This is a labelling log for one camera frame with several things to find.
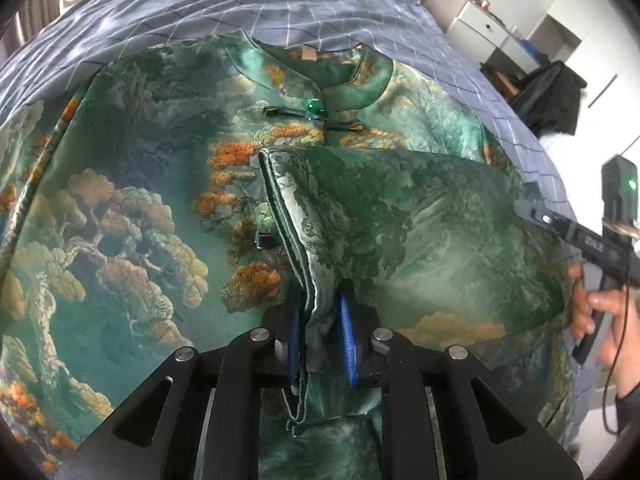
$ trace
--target green fabric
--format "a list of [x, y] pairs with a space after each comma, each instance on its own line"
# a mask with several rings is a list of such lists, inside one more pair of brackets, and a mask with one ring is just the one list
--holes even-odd
[[[311, 99], [326, 120], [263, 114]], [[309, 359], [265, 402], [265, 478], [375, 478], [377, 393], [322, 350], [339, 276], [415, 342], [473, 344], [562, 442], [558, 247], [510, 215], [520, 179], [478, 118], [411, 68], [243, 31], [165, 45], [24, 108], [0, 148], [0, 411], [48, 475], [172, 351], [258, 326], [291, 279]]]

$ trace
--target neckline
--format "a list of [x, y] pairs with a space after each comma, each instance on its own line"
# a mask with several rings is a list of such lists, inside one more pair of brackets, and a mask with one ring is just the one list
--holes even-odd
[[[307, 76], [267, 52], [261, 46], [266, 44], [251, 38], [244, 29], [220, 34], [220, 38], [229, 59], [245, 77], [289, 98], [301, 101], [318, 99], [330, 114], [366, 108], [373, 104], [385, 91], [393, 73], [393, 61], [390, 58], [359, 43], [351, 48], [334, 51], [361, 51], [353, 77], [345, 83], [321, 90]], [[279, 46], [268, 47], [290, 53], [290, 50]]]

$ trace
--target bed sheet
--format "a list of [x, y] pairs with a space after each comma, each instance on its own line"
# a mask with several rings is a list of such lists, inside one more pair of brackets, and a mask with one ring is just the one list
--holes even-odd
[[[269, 44], [337, 50], [366, 43], [413, 66], [476, 111], [546, 204], [572, 216], [556, 168], [484, 76], [447, 43], [419, 0], [83, 0], [16, 52], [0, 72], [0, 123], [115, 59], [174, 41], [245, 28]], [[568, 345], [574, 342], [567, 338]], [[588, 408], [592, 370], [578, 370], [576, 419]]]

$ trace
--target bolt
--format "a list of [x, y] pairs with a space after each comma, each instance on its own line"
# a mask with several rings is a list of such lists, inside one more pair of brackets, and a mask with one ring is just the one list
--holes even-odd
[[193, 348], [191, 348], [190, 346], [183, 346], [175, 351], [175, 360], [183, 363], [185, 361], [193, 359], [194, 355], [196, 354], [193, 351]]
[[393, 336], [394, 333], [388, 328], [380, 327], [373, 331], [373, 337], [378, 341], [389, 341]]
[[461, 360], [466, 359], [466, 356], [469, 355], [469, 352], [466, 351], [466, 348], [460, 345], [454, 345], [449, 348], [449, 355], [454, 359]]
[[250, 337], [254, 341], [264, 341], [268, 339], [270, 336], [269, 331], [266, 328], [259, 326], [258, 328], [254, 328], [251, 330]]

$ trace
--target dark sleeve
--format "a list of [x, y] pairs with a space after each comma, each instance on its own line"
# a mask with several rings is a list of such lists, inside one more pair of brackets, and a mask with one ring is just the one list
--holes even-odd
[[640, 409], [640, 384], [623, 399], [616, 397], [616, 409], [618, 411], [618, 434], [620, 434], [631, 420], [631, 414]]

